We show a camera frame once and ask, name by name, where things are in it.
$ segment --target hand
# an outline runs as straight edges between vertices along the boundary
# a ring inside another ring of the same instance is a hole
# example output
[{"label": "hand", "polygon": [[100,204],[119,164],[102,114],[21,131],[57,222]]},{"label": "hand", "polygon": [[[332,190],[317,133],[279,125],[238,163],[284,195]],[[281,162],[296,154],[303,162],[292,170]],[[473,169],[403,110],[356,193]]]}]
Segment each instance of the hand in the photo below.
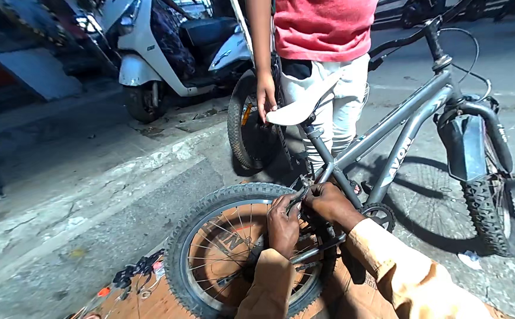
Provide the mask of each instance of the hand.
[{"label": "hand", "polygon": [[267,112],[277,110],[275,101],[275,82],[269,70],[257,74],[257,110],[263,123]]},{"label": "hand", "polygon": [[269,233],[269,247],[277,250],[283,257],[291,258],[293,248],[299,239],[299,220],[297,214],[301,209],[301,203],[297,203],[285,214],[290,200],[295,194],[286,194],[275,199],[271,209],[267,212],[267,230]]},{"label": "hand", "polygon": [[305,196],[303,204],[321,215],[333,225],[339,225],[349,233],[356,224],[365,219],[352,203],[332,183],[315,184]]}]

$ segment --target white bicycle seat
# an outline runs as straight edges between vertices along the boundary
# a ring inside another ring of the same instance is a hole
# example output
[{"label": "white bicycle seat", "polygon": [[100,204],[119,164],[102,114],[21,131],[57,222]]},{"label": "white bicycle seat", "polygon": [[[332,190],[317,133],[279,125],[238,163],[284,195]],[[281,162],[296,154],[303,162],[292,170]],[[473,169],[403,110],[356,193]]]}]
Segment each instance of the white bicycle seat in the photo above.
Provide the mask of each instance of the white bicycle seat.
[{"label": "white bicycle seat", "polygon": [[277,111],[268,112],[265,119],[281,126],[294,126],[305,121],[315,109],[317,102],[332,89],[342,77],[342,71],[338,70],[327,76],[323,81],[311,85],[297,101],[279,108]]}]

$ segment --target white pants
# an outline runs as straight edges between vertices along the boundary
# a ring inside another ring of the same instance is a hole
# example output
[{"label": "white pants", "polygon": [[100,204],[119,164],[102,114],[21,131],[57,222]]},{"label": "white pants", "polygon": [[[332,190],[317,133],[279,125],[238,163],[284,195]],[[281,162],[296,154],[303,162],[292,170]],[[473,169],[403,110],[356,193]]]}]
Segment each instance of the white pants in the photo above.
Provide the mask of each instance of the white pants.
[{"label": "white pants", "polygon": [[[299,99],[313,83],[325,79],[339,69],[346,69],[342,78],[322,98],[322,102],[315,112],[316,119],[312,123],[315,128],[322,127],[325,130],[320,138],[331,150],[333,156],[339,155],[346,149],[356,134],[356,121],[360,118],[364,105],[369,61],[368,54],[348,62],[313,61],[311,77],[303,80],[281,74],[285,100],[287,104],[290,104]],[[299,131],[305,150],[309,154],[308,160],[316,171],[324,165],[324,162],[301,127],[299,127]]]}]

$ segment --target gray bicycle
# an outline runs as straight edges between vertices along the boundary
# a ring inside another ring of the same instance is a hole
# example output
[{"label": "gray bicycle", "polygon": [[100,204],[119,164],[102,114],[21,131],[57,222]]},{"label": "gray bicycle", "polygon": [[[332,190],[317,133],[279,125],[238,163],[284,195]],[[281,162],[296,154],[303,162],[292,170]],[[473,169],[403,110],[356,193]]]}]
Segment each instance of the gray bicycle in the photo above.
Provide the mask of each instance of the gray bicycle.
[{"label": "gray bicycle", "polygon": [[[338,81],[339,74],[311,86],[302,99],[268,113],[267,120],[277,126],[301,125],[325,165],[311,180],[302,177],[300,190],[269,183],[233,185],[207,195],[190,209],[169,238],[165,260],[171,291],[185,308],[203,318],[233,317],[253,281],[259,253],[267,248],[265,214],[272,200],[290,192],[303,194],[311,182],[325,182],[333,176],[359,212],[391,232],[396,221],[394,212],[382,200],[419,128],[431,117],[446,148],[448,173],[460,181],[479,237],[492,253],[515,257],[515,210],[507,186],[513,163],[504,127],[498,120],[498,103],[488,96],[489,80],[473,73],[472,67],[465,70],[467,75],[483,80],[488,89],[483,96],[461,93],[459,83],[452,76],[453,68],[461,68],[438,42],[439,32],[449,30],[472,37],[457,28],[440,28],[444,20],[453,18],[468,2],[462,0],[443,16],[425,22],[412,36],[389,41],[370,52],[373,60],[369,69],[374,70],[387,56],[380,55],[385,50],[425,38],[434,60],[435,75],[336,158],[321,141],[322,130],[311,123],[315,109]],[[478,57],[478,43],[474,41]],[[343,169],[369,153],[401,125],[403,129],[376,183],[362,183],[369,195],[362,203],[354,192],[355,182],[351,183]],[[277,132],[282,138],[282,130]],[[303,311],[318,297],[324,279],[335,266],[336,246],[346,237],[315,214],[304,211],[300,219],[301,235],[291,259],[297,276],[289,301],[289,317]]]}]

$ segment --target asphalt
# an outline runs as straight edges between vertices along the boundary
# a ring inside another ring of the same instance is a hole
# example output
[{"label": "asphalt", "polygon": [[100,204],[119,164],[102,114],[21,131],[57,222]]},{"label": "asphalt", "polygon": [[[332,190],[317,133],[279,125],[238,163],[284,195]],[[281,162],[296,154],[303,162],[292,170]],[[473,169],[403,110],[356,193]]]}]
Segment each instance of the asphalt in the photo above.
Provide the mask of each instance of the asphalt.
[{"label": "asphalt", "polygon": [[[498,25],[490,20],[456,25],[468,28],[481,44],[473,71],[493,82],[515,160],[515,18]],[[376,31],[372,45],[414,31]],[[444,32],[441,42],[456,63],[470,65],[474,48],[464,35]],[[358,131],[430,78],[431,63],[423,40],[390,55],[369,75],[372,90]],[[472,79],[462,88],[484,90]],[[35,113],[50,109],[29,108],[23,113],[33,112],[27,123],[19,123],[19,113],[0,120],[17,123],[0,129],[0,188],[9,193],[0,204],[0,318],[57,318],[76,311],[115,271],[160,245],[174,221],[206,193],[243,179],[287,185],[303,169],[296,166],[288,174],[282,154],[262,171],[240,168],[232,159],[223,111],[193,120],[192,133],[177,128],[210,108],[223,110],[227,100],[176,112],[169,122],[138,126],[126,117],[119,95],[89,99],[78,107],[75,101],[55,105],[62,112],[38,120]],[[397,134],[350,167],[349,177],[377,178]],[[288,129],[288,141],[292,150],[301,148],[295,128]],[[398,218],[394,234],[445,265],[457,284],[515,316],[515,258],[483,256],[483,270],[475,271],[456,257],[483,249],[460,185],[448,177],[445,163],[436,128],[428,121],[389,191],[387,201]]]}]

